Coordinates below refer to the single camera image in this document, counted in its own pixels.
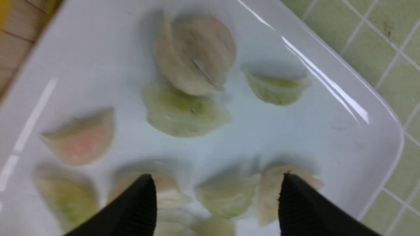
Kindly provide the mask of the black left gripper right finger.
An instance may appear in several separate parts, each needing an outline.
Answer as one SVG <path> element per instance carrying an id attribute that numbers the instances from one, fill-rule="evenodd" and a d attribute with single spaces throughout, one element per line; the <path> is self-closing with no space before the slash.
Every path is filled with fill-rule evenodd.
<path id="1" fill-rule="evenodd" d="M 284 174 L 278 202 L 282 236 L 378 235 L 327 200 L 296 174 Z"/>

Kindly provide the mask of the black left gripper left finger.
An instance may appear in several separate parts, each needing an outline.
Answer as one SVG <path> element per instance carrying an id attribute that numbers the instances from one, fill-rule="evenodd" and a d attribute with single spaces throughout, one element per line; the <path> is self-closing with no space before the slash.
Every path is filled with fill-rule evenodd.
<path id="1" fill-rule="evenodd" d="M 66 235 L 152 236 L 156 224 L 156 186 L 150 174 L 143 174 L 109 205 Z"/>

